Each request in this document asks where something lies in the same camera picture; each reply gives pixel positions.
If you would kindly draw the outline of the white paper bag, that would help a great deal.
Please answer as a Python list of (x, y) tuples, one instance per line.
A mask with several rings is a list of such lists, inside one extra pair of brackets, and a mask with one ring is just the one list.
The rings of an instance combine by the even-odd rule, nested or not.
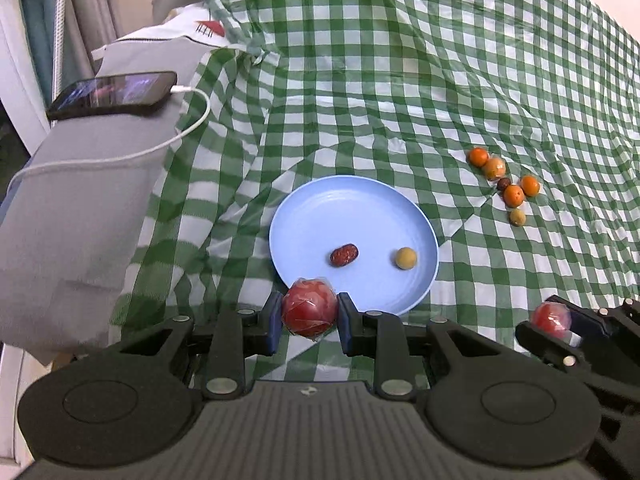
[(177, 38), (188, 38), (211, 47), (230, 44), (224, 26), (209, 15), (209, 10), (201, 2), (172, 9), (162, 24), (140, 28), (116, 39), (116, 42), (150, 42)]

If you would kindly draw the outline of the small orange top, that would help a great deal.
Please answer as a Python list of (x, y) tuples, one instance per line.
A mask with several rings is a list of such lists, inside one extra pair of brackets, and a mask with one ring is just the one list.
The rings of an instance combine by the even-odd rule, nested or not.
[(469, 151), (468, 161), (476, 168), (482, 168), (487, 164), (488, 160), (489, 154), (484, 148), (472, 148), (472, 150)]

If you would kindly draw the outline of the orange fruit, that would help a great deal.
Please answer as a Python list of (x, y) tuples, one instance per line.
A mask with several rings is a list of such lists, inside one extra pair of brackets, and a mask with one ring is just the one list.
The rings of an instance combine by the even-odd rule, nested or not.
[(488, 181), (499, 180), (506, 176), (506, 162), (500, 157), (488, 158), (482, 171)]

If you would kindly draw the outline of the yellow-green round fruit on plate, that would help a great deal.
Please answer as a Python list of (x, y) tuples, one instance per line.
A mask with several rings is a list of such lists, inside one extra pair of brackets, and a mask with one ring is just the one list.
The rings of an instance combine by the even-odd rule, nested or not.
[(418, 254), (410, 247), (401, 247), (395, 252), (394, 263), (401, 270), (411, 270), (418, 263)]

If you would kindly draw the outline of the grey curtain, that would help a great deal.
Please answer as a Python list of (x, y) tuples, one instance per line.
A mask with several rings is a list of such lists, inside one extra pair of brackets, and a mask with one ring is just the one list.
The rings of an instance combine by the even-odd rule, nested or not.
[[(30, 57), (44, 102), (52, 96), (55, 0), (20, 0)], [(92, 52), (117, 39), (122, 28), (115, 0), (65, 0), (62, 84), (96, 73)]]

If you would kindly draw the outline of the small orange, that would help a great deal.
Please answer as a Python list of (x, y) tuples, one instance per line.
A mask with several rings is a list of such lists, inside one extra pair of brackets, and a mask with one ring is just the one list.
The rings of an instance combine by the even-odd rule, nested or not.
[(540, 192), (539, 181), (530, 174), (521, 178), (520, 187), (527, 197), (535, 197)]
[(489, 154), (484, 148), (472, 148), (472, 150), (469, 151), (468, 161), (476, 168), (482, 168), (487, 164), (488, 160)]
[(518, 208), (525, 200), (523, 189), (517, 184), (510, 184), (502, 192), (504, 203), (509, 208)]

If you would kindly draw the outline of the dark red jujube on cloth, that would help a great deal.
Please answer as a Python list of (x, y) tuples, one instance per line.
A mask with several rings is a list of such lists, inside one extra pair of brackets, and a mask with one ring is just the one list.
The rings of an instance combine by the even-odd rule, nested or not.
[(512, 184), (509, 178), (501, 178), (497, 182), (497, 190), (499, 192), (503, 192), (506, 188), (508, 188)]

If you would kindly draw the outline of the light blue plate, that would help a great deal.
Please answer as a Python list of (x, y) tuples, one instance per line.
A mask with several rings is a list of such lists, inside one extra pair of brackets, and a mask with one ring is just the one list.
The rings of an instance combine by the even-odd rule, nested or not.
[(356, 176), (310, 181), (288, 194), (269, 229), (279, 278), (322, 278), (360, 311), (402, 315), (420, 304), (438, 272), (435, 231), (418, 205), (391, 186)]

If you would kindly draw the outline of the red fruit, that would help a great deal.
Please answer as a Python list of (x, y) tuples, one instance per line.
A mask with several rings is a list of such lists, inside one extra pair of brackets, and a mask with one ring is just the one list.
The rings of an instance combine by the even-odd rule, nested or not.
[(572, 316), (565, 304), (545, 301), (536, 307), (530, 322), (546, 334), (563, 338), (570, 332)]
[(282, 323), (294, 335), (317, 339), (337, 319), (337, 296), (323, 278), (300, 278), (282, 301)]

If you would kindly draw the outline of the yellow-green fruit on cloth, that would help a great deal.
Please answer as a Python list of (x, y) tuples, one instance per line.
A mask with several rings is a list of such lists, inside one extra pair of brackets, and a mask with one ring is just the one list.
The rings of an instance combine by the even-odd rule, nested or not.
[(526, 214), (520, 208), (512, 209), (509, 212), (509, 221), (514, 226), (524, 226), (526, 222)]

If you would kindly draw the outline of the black smartphone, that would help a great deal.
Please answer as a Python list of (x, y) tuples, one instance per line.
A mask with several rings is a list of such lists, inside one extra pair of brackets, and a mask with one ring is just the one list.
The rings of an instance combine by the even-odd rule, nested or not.
[(50, 122), (105, 115), (146, 116), (162, 108), (178, 82), (175, 72), (117, 74), (70, 84), (47, 109)]

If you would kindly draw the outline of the green white checkered cloth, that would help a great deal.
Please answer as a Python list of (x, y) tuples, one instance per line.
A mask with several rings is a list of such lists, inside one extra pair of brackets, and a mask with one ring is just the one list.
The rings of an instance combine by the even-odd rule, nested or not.
[[(639, 293), (639, 44), (589, 0), (205, 0), (204, 55), (112, 317), (123, 334), (279, 287), (268, 226), (314, 178), (380, 180), (418, 204), (442, 260), (433, 315), (512, 346), (550, 295)], [(509, 221), (484, 148), (540, 192)]]

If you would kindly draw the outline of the red jujube on plate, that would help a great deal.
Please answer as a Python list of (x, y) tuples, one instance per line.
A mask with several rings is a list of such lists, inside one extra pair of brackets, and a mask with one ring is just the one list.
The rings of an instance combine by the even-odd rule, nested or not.
[(330, 263), (336, 268), (341, 268), (352, 263), (358, 256), (359, 249), (355, 244), (345, 244), (331, 252)]

